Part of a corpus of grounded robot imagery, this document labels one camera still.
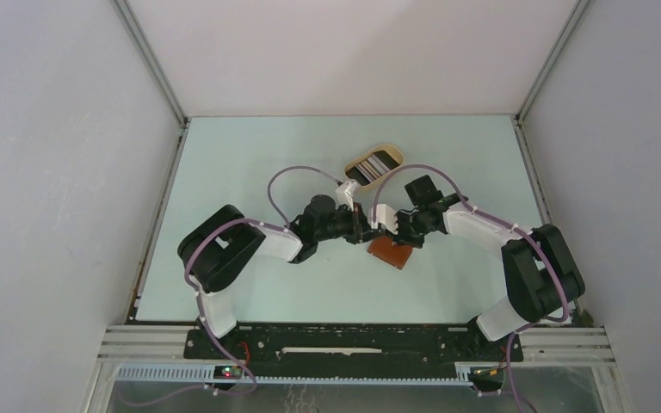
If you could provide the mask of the brown leather card holder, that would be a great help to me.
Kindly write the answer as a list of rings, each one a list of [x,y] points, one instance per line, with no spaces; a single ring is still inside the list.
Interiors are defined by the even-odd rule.
[[[367,253],[396,269],[403,269],[414,248],[409,245],[397,244],[387,236],[377,237],[368,246]]]

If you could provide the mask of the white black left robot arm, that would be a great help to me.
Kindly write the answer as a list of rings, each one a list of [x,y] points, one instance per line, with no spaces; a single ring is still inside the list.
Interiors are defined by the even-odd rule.
[[[312,197],[287,227],[249,219],[233,205],[221,207],[177,247],[184,279],[195,290],[199,323],[207,331],[205,348],[221,359],[236,351],[238,319],[229,289],[253,257],[299,264],[322,242],[341,238],[364,244],[379,235],[359,203],[339,206],[328,195]]]

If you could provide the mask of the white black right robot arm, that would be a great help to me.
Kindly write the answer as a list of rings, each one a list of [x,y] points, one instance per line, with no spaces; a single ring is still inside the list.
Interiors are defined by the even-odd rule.
[[[542,320],[568,321],[585,284],[560,229],[500,219],[458,194],[444,195],[430,176],[406,184],[405,191],[413,208],[396,213],[396,241],[420,248],[427,235],[440,232],[463,237],[502,262],[506,294],[470,321],[466,348],[471,356],[491,358],[501,338]]]

